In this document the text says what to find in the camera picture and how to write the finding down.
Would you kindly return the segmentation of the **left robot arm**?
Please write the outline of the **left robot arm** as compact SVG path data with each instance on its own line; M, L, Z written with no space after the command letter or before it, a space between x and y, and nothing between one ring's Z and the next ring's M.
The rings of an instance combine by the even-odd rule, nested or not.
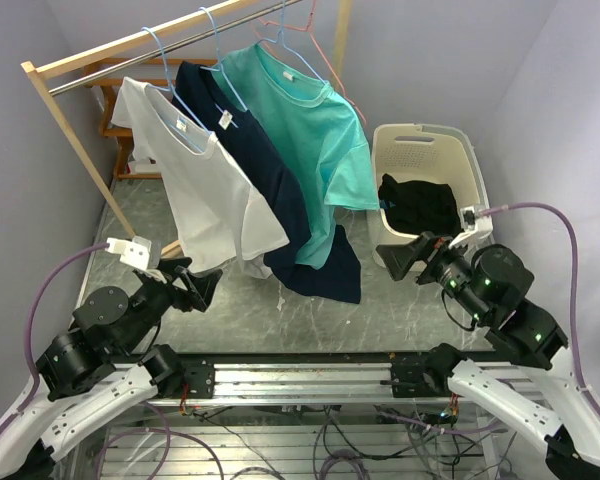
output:
M114 360L130 357L169 309L188 313L211 305L222 271L192 274L190 259L168 259L156 275L138 272L128 295L95 290L35 361L20 398L0 419L0 479L44 479L91 433L154 397L172 397L186 369L167 344L153 345L122 375Z

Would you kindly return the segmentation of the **navy blue t shirt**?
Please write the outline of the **navy blue t shirt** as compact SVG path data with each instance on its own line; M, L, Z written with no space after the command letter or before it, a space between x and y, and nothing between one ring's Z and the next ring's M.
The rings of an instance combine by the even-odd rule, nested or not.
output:
M216 131L222 146L284 228L289 243L264 255L264 264L275 277L300 295L358 304L361 265L342 226L335 228L334 246L323 267L315 269L296 262L300 248L310 240L305 201L296 176L255 117L240 111L216 83L213 72L200 64L180 64L175 90L178 97L172 104L185 114L194 113L207 128Z

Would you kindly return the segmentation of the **white t shirt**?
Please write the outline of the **white t shirt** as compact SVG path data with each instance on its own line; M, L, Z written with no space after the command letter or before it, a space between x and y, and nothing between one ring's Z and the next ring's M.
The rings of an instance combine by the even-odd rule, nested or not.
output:
M223 146L225 153L217 163L186 163L182 154L168 153L165 146L154 154L139 147L145 136L133 124L148 121L149 131L156 130L151 119L136 113L140 82L124 78L112 122L131 130L134 160L155 162L181 249L192 260L190 270L203 273L234 260L243 273L268 278L272 270L264 264L264 255L286 246L289 239L267 201Z

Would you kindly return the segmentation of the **teal t shirt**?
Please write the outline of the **teal t shirt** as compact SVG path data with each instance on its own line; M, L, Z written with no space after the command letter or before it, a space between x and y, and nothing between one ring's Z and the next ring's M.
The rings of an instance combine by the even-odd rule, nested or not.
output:
M338 207L379 207L371 152L353 107L326 82L277 60L259 44L223 58L214 79L238 107L255 117L295 174L311 238L299 264L321 268L334 242Z

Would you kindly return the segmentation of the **blue hanger of teal shirt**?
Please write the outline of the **blue hanger of teal shirt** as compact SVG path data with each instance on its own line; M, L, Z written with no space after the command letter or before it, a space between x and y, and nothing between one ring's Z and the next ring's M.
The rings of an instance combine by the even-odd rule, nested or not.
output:
M301 61L301 63L312 73L312 75L319 80L323 85L327 84L327 81L311 66L309 62L296 50L292 49L290 46L286 44L285 40L285 13L286 13L286 5L287 2L285 0L281 1L281 9L280 9L280 18L278 22L278 30L276 32L276 37L274 39L263 37L257 41L257 44L265 43L270 45L278 45L283 48L288 53L291 53L297 59Z

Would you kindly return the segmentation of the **blue hanger of navy shirt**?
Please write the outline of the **blue hanger of navy shirt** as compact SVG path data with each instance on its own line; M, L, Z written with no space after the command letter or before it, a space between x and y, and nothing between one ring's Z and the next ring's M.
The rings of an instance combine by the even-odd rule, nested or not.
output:
M215 54L216 54L215 64L213 66L203 66L202 69L206 70L208 72L218 72L224 79L224 83L231 90L233 97L238 101L239 106L241 107L241 111L247 112L248 111L247 105L243 101L239 92L235 89L233 83L231 82L231 80L230 80L229 76L227 75L226 70L224 68L224 64L223 64L224 55L221 51L221 45L220 45L220 41L219 41L219 31L218 31L215 19L207 7L201 6L198 8L198 10L204 13L204 15L207 17L207 19L209 20L209 23L212 27L212 37L214 40Z

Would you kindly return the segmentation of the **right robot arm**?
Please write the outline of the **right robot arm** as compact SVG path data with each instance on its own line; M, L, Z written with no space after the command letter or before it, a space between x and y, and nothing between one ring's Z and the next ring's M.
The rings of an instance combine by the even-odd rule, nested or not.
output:
M600 407L576 381L574 343L549 312L526 299L534 276L522 260L499 244L466 259L450 238L429 232L376 252L395 281L424 263L417 284L438 284L443 297L469 314L470 329L485 329L495 353L523 372L547 404L501 383L449 344L430 351L422 387L435 396L457 394L491 413L543 452L556 478L600 479Z

